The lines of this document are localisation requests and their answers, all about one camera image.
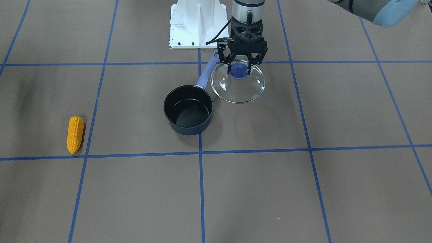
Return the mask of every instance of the grid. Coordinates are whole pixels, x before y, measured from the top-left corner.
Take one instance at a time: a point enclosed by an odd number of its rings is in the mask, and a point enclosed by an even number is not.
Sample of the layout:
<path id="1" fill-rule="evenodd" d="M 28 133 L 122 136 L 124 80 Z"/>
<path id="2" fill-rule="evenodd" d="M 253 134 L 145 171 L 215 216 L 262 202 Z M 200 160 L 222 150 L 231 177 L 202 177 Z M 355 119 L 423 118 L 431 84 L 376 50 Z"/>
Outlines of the grid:
<path id="1" fill-rule="evenodd" d="M 303 128 L 304 128 L 304 133 L 305 133 L 305 138 L 306 138 L 306 142 L 307 142 L 307 148 L 296 148 L 296 149 L 264 149 L 264 150 L 211 150 L 211 151 L 203 151 L 203 143 L 202 143 L 202 134 L 199 134 L 198 140 L 199 140 L 199 150 L 198 151 L 190 151 L 190 152 L 170 152 L 170 153 L 127 153 L 127 154 L 89 154 L 89 149 L 91 146 L 91 140 L 92 140 L 92 134 L 93 134 L 93 127 L 95 124 L 95 119 L 96 119 L 96 114 L 97 114 L 97 109 L 98 109 L 98 98 L 101 92 L 101 87 L 103 84 L 103 79 L 104 79 L 104 74 L 105 74 L 105 68 L 108 65 L 198 65 L 198 76 L 201 75 L 201 65 L 202 64 L 207 64 L 207 62 L 202 62 L 201 61 L 201 50 L 198 49 L 198 62 L 107 62 L 108 59 L 108 53 L 109 53 L 109 47 L 110 47 L 110 43 L 111 43 L 111 37 L 112 37 L 112 33 L 113 33 L 113 28 L 115 25 L 115 18 L 116 18 L 116 13 L 117 13 L 117 7 L 118 7 L 118 0 L 116 0 L 115 2 L 115 7 L 114 7 L 114 13 L 112 16 L 112 20 L 111 20 L 111 28 L 110 28 L 110 32 L 109 32 L 109 37 L 108 37 L 108 41 L 107 41 L 107 46 L 106 46 L 106 51 L 105 51 L 105 58 L 104 58 L 104 62 L 102 63 L 47 63 L 47 64 L 9 64 L 8 62 L 8 58 L 9 55 L 11 53 L 11 50 L 13 48 L 13 45 L 15 43 L 15 40 L 19 34 L 19 31 L 21 29 L 22 23 L 25 19 L 25 16 L 27 14 L 27 11 L 29 9 L 29 5 L 30 5 L 31 0 L 27 1 L 26 7 L 24 9 L 24 12 L 22 14 L 22 18 L 19 22 L 18 28 L 15 32 L 15 35 L 13 37 L 13 40 L 10 44 L 10 47 L 8 49 L 8 52 L 6 54 L 6 57 L 4 58 L 4 61 L 1 65 L 1 69 L 0 69 L 0 76 L 4 70 L 5 67 L 13 67 L 13 66 L 102 66 L 102 73 L 100 76 L 100 81 L 99 81 L 99 86 L 98 86 L 98 91 L 96 94 L 96 99 L 95 99 L 95 105 L 94 105 L 94 110 L 93 110 L 93 116 L 92 116 L 92 121 L 91 121 L 91 125 L 90 125 L 90 130 L 89 130 L 89 137 L 88 137 L 88 142 L 87 142 L 87 146 L 86 146 L 86 152 L 85 155 L 80 155 L 80 156 L 44 156 L 44 157 L 4 157 L 4 158 L 0 158 L 0 161 L 14 161 L 14 160 L 54 160 L 54 159 L 83 159 L 83 167 L 82 167 L 82 171 L 81 171 L 81 177 L 80 177 L 80 182 L 79 182 L 79 187 L 78 187 L 78 193 L 76 196 L 76 203 L 75 203 L 75 208 L 74 208 L 74 213 L 73 213 L 73 218 L 72 218 L 72 223 L 71 223 L 71 227 L 70 227 L 70 235 L 69 235 L 69 240 L 68 242 L 71 243 L 72 242 L 72 238 L 73 238 L 73 231 L 74 231 L 74 227 L 75 227 L 75 221 L 76 221 L 76 215 L 79 209 L 79 199 L 80 199 L 80 195 L 81 195 L 81 190 L 82 190 L 82 186 L 83 186 L 83 181 L 84 181 L 84 175 L 85 175 L 85 171 L 86 171 L 86 165 L 87 165 L 87 160 L 89 158 L 113 158 L 113 157 L 151 157 L 151 156 L 174 156 L 174 155 L 199 155 L 199 167 L 200 167 L 200 195 L 201 195 L 201 235 L 202 235 L 202 242 L 205 243 L 205 226 L 204 226 L 204 216 L 205 216 L 205 208 L 204 208 L 204 179 L 203 179 L 203 154 L 228 154 L 228 153 L 275 153 L 275 152 L 299 152 L 299 151 L 303 151 L 303 152 L 309 152 L 309 156 L 310 156 L 310 160 L 311 160 L 311 165 L 312 165 L 312 169 L 314 172 L 314 177 L 315 177 L 315 183 L 316 183 L 316 187 L 317 187 L 317 192 L 318 192 L 318 197 L 319 197 L 319 201 L 321 204 L 321 210 L 322 210 L 322 216 L 323 216 L 323 220 L 324 220 L 324 224 L 325 224 L 325 228 L 326 228 L 326 233 L 327 233 L 327 239 L 328 242 L 331 243 L 332 239 L 331 239 L 331 234 L 330 234 L 330 229 L 327 223 L 327 216 L 326 216 L 326 212 L 325 212 L 325 206 L 324 206 L 324 201 L 321 195 L 321 189 L 320 189 L 320 183 L 319 183 L 319 179 L 318 179 L 318 175 L 317 175 L 317 170 L 315 167 L 315 162 L 314 162 L 314 155 L 313 152 L 314 151 L 330 151 L 330 150 L 373 150 L 373 149 L 396 149 L 396 148 L 411 148 L 413 151 L 413 154 L 417 160 L 418 166 L 423 174 L 425 183 L 428 186 L 429 192 L 432 195 L 432 188 L 430 185 L 430 182 L 428 180 L 428 177 L 423 169 L 422 163 L 417 155 L 417 151 L 416 148 L 420 148 L 420 147 L 432 147 L 432 144 L 414 144 L 411 140 L 410 134 L 407 130 L 407 127 L 405 125 L 404 119 L 402 117 L 402 114 L 398 108 L 397 105 L 397 101 L 395 99 L 395 97 L 393 96 L 393 92 L 391 90 L 391 87 L 387 81 L 386 75 L 383 71 L 383 68 L 381 66 L 381 63 L 432 63 L 432 60 L 426 60 L 426 61 L 392 61 L 392 60 L 380 60 L 378 58 L 378 55 L 375 51 L 375 48 L 373 46 L 373 43 L 369 37 L 368 31 L 364 25 L 364 22 L 361 18 L 359 18 L 359 21 L 363 27 L 363 30 L 365 32 L 365 35 L 369 41 L 370 47 L 372 49 L 372 52 L 375 56 L 375 60 L 371 60 L 371 61 L 294 61 L 292 59 L 291 56 L 291 51 L 290 51 L 290 47 L 289 47 L 289 38 L 287 36 L 286 33 L 286 28 L 285 28 L 285 23 L 284 23 L 284 19 L 283 19 L 283 15 L 282 15 L 282 10 L 281 10 L 281 5 L 280 5 L 280 0 L 277 0 L 277 4 L 278 4 L 278 8 L 279 8 L 279 14 L 280 14 L 280 21 L 282 23 L 282 29 L 283 29 L 283 33 L 284 33 L 284 37 L 285 37 L 285 43 L 286 43 L 286 50 L 288 52 L 288 57 L 289 57 L 289 61 L 264 61 L 263 64 L 289 64 L 291 67 L 291 71 L 292 71 L 292 77 L 294 80 L 294 86 L 295 86 L 295 91 L 296 91 L 296 95 L 297 95 L 297 100 L 299 103 L 299 108 L 300 108 L 300 113 L 301 113 L 301 118 L 302 118 L 302 123 L 303 123 Z M 309 139 L 309 135 L 308 135 L 308 128 L 307 128 L 307 122 L 306 122 L 306 118 L 303 112 L 303 107 L 302 107 L 302 100 L 301 100 L 301 94 L 299 91 L 299 87 L 297 85 L 297 79 L 296 79 L 296 75 L 295 75 L 295 68 L 294 68 L 294 64 L 323 64 L 323 63 L 376 63 L 380 69 L 380 72 L 382 74 L 382 78 L 386 84 L 386 87 L 388 89 L 388 92 L 390 94 L 390 97 L 392 99 L 394 108 L 397 111 L 397 114 L 399 116 L 400 122 L 404 128 L 405 134 L 408 138 L 409 144 L 402 144 L 402 145 L 389 145 L 389 146 L 357 146 L 357 147 L 312 147 L 311 143 L 310 143 L 310 139 Z"/>

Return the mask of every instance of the purple handle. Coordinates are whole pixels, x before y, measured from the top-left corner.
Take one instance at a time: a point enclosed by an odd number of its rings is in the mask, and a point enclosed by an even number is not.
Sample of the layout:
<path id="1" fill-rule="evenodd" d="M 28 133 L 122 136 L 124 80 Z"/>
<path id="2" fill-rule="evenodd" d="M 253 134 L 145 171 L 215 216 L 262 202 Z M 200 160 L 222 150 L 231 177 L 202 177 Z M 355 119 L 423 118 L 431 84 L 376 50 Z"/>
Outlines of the purple handle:
<path id="1" fill-rule="evenodd" d="M 218 54 L 218 51 L 213 52 L 212 57 L 210 58 L 209 62 L 206 65 L 206 68 L 204 68 L 204 71 L 201 73 L 201 76 L 197 82 L 198 87 L 206 89 L 210 74 L 212 73 L 212 70 L 215 67 L 216 62 L 219 60 L 219 56 L 218 55 L 215 56 L 216 54 Z"/>

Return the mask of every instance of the robotic arm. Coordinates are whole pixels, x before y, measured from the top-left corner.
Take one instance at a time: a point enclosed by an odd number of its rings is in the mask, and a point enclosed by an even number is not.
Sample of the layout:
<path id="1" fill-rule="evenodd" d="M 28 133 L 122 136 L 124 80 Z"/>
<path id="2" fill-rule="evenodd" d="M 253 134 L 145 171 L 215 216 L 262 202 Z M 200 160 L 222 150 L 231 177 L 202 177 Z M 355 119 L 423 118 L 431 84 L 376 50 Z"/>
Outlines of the robotic arm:
<path id="1" fill-rule="evenodd" d="M 418 3 L 418 0 L 328 0 L 345 10 L 376 25 L 390 27 L 403 20 Z M 236 56 L 248 57 L 248 75 L 251 66 L 261 64 L 267 52 L 267 42 L 262 37 L 265 0 L 233 0 L 232 17 L 224 26 L 231 23 L 229 38 L 218 35 L 206 44 L 217 42 L 219 60 L 228 65 Z M 226 48 L 229 54 L 224 55 Z"/>

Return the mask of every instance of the yellow corn cob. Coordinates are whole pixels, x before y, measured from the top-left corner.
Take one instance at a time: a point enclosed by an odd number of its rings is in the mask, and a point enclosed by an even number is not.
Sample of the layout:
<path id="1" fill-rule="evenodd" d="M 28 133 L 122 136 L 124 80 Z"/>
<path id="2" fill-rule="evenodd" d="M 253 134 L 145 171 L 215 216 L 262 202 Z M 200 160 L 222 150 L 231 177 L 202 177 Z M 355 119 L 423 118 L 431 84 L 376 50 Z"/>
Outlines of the yellow corn cob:
<path id="1" fill-rule="evenodd" d="M 67 130 L 67 150 L 71 154 L 76 153 L 81 146 L 84 133 L 84 120 L 79 116 L 74 116 L 69 120 Z"/>

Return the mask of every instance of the black cable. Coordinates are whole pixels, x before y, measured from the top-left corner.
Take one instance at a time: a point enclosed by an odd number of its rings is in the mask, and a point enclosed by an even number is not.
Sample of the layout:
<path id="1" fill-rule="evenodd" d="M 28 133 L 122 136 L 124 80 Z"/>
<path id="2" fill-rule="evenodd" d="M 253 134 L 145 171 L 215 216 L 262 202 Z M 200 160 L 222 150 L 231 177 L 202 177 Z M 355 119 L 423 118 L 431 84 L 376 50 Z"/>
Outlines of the black cable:
<path id="1" fill-rule="evenodd" d="M 206 42 L 206 45 L 215 42 L 216 38 L 220 35 L 220 33 L 222 33 L 222 31 L 229 25 L 229 23 L 231 23 L 231 19 L 228 20 L 228 22 L 226 23 L 226 25 L 219 31 L 219 33 L 215 36 L 215 38 L 213 38 L 211 41 Z"/>

